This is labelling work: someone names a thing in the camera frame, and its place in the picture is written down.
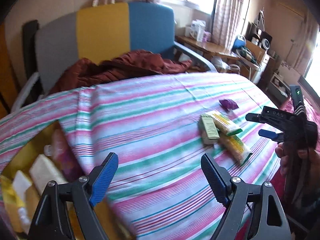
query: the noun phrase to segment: hand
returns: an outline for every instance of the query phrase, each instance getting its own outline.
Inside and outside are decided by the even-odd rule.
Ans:
[[[279,143],[278,147],[275,149],[277,156],[280,160],[280,173],[282,176],[286,176],[288,173],[288,163],[289,156],[285,156],[283,152],[283,143]],[[298,156],[301,159],[308,158],[307,150],[298,150]],[[315,186],[319,187],[320,181],[320,155],[314,149],[309,148],[309,160],[310,160],[310,177],[308,188],[313,188]]]

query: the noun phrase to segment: wooden table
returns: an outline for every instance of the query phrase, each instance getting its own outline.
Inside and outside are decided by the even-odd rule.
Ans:
[[[192,38],[188,38],[185,36],[176,36],[176,41],[181,44],[186,43],[194,47],[195,49],[202,51],[204,53],[203,57],[208,60],[210,60],[211,57],[213,56],[228,58],[233,60],[239,59],[237,54],[231,52],[230,50],[226,49],[223,46],[220,46],[212,42],[198,42]],[[180,54],[177,53],[175,59],[178,60],[180,56],[181,56],[181,53]]]

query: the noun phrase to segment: armrest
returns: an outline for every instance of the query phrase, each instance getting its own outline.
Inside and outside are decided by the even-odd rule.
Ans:
[[[13,103],[13,106],[11,108],[11,113],[19,110],[24,102],[26,101],[28,95],[31,92],[32,87],[35,85],[35,83],[38,81],[40,77],[39,72],[34,72],[31,77],[28,79],[24,87],[21,89],[18,97],[16,98],[15,102]]]
[[[178,43],[178,42],[174,42],[174,47],[178,50],[181,51],[183,54],[189,56],[190,58],[196,60],[198,63],[202,64],[204,67],[207,68],[208,71],[212,71],[212,72],[217,72],[216,68],[214,67],[214,65],[207,59],[205,59],[204,57],[200,56],[198,53],[196,53],[195,51],[187,48],[186,46],[183,46],[182,44]]]

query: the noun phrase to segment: silver bolt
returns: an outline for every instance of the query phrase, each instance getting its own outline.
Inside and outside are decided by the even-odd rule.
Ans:
[[[266,181],[266,182],[264,183],[264,185],[265,185],[266,187],[272,187],[272,184],[271,184],[269,181]]]
[[[80,182],[86,182],[88,180],[88,177],[87,176],[81,176],[80,178],[79,178],[79,181]]]
[[[241,182],[241,179],[240,179],[239,177],[233,177],[233,178],[232,178],[232,181],[233,181],[234,183],[239,183],[239,182]]]
[[[53,187],[55,184],[56,184],[56,182],[54,180],[50,180],[47,185],[49,187]]]

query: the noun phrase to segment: striped bedsheet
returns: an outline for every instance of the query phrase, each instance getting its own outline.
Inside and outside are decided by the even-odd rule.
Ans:
[[[200,114],[222,111],[219,99],[239,109],[228,117],[253,155],[243,167],[221,147],[204,146]],[[51,95],[0,120],[0,171],[41,129],[59,119],[85,173],[109,152],[119,168],[108,198],[137,229],[139,239],[209,239],[224,212],[202,173],[200,158],[245,182],[261,184],[279,167],[276,143],[258,135],[266,124],[247,122],[249,112],[274,105],[253,83],[236,74],[157,75]],[[1,200],[0,214],[6,219]]]

